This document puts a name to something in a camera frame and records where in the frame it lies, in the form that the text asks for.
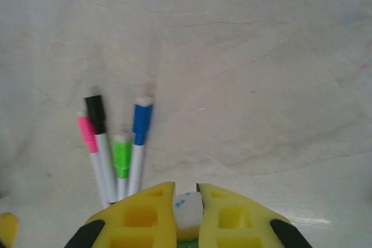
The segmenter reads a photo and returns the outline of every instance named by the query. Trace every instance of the white foam cube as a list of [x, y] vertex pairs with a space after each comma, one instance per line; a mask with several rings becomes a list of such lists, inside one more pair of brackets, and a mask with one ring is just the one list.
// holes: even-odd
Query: white foam cube
[[173, 197], [173, 214], [177, 226], [177, 239], [197, 239], [203, 221], [203, 200], [199, 192]]

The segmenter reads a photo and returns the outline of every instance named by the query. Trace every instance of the black marker cap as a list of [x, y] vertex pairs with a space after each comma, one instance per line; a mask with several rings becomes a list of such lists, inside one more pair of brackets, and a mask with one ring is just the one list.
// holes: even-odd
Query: black marker cap
[[92, 122], [96, 135], [106, 133], [106, 114], [102, 95], [85, 98], [85, 104], [87, 105], [88, 117]]

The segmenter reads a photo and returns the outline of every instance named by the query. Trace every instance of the blue marker cap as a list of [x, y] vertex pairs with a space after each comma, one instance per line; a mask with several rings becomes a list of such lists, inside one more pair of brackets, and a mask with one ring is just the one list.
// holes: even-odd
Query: blue marker cap
[[150, 129], [153, 98], [137, 98], [134, 105], [133, 133], [135, 145], [145, 145], [146, 136]]

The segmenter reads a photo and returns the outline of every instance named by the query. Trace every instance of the yellow object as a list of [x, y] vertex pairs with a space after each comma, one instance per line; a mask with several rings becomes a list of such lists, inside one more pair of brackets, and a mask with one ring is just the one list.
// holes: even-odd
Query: yellow object
[[283, 216], [232, 191], [199, 184], [204, 220], [199, 248], [282, 248], [270, 226], [272, 219], [290, 224]]
[[87, 223], [103, 220], [92, 248], [176, 248], [174, 182], [146, 189], [110, 206]]
[[92, 248], [284, 247], [270, 221], [290, 224], [285, 217], [247, 197], [211, 184], [199, 184], [204, 205], [199, 243], [177, 244], [172, 211], [174, 186], [174, 182], [156, 185], [93, 215], [86, 224], [96, 220], [103, 220], [105, 224]]
[[0, 215], [0, 242], [6, 248], [14, 246], [18, 233], [19, 221], [12, 213]]

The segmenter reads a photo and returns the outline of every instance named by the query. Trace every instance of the marker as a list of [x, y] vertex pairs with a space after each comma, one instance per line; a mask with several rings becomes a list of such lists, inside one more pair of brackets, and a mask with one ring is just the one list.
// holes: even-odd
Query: marker
[[114, 136], [113, 151], [117, 175], [117, 201], [119, 201], [127, 196], [127, 180], [132, 151], [132, 141], [129, 132]]
[[128, 196], [137, 193], [141, 187], [141, 175], [145, 157], [145, 143], [150, 129], [153, 98], [137, 98], [134, 105], [133, 133], [134, 143], [132, 148], [131, 166], [129, 170]]
[[94, 138], [94, 128], [90, 123], [86, 112], [78, 112], [78, 123], [83, 140], [88, 146], [93, 166], [93, 172], [98, 186], [99, 198], [101, 200], [102, 207], [105, 209], [109, 207], [110, 204], [106, 200], [105, 196], [105, 187], [102, 179], [101, 168], [99, 167], [98, 148]]
[[101, 95], [85, 98], [87, 104], [88, 117], [95, 130], [95, 140], [98, 145], [99, 163], [102, 171], [103, 183], [105, 186], [106, 200], [109, 203], [117, 201], [116, 180], [111, 147], [106, 129], [106, 114], [103, 107]]

